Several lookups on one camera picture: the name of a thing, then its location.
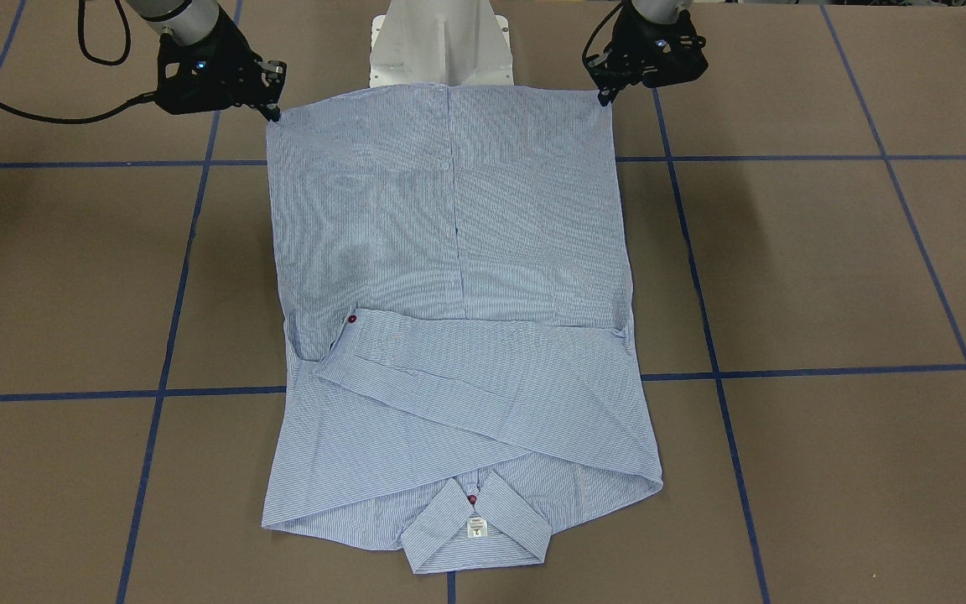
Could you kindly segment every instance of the shirt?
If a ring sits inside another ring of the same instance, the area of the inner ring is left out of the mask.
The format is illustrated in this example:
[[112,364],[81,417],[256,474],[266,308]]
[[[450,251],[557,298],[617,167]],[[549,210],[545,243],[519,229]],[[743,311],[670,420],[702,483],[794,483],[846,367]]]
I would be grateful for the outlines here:
[[267,128],[288,386],[263,527],[534,565],[658,492],[609,108],[387,86]]

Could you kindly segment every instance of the clothing tag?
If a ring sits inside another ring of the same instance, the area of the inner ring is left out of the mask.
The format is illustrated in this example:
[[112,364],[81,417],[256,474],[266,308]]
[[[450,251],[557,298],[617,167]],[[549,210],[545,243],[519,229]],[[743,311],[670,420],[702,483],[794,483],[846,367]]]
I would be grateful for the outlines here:
[[469,538],[485,538],[486,537],[486,520],[480,518],[479,516],[472,516],[468,519],[468,536]]

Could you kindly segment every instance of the white plastic stand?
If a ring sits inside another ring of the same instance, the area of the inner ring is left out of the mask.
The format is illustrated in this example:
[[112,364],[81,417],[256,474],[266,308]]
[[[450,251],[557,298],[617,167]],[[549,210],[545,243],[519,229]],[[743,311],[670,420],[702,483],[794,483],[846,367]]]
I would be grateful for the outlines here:
[[371,22],[369,85],[513,84],[509,22],[490,0],[392,0]]

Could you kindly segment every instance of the striped shirt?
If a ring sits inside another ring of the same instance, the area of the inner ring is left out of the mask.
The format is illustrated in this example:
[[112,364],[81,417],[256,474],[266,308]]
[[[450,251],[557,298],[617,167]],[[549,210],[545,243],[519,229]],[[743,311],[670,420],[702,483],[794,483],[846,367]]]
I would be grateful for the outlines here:
[[387,86],[267,130],[285,416],[265,528],[535,565],[661,489],[610,111]]

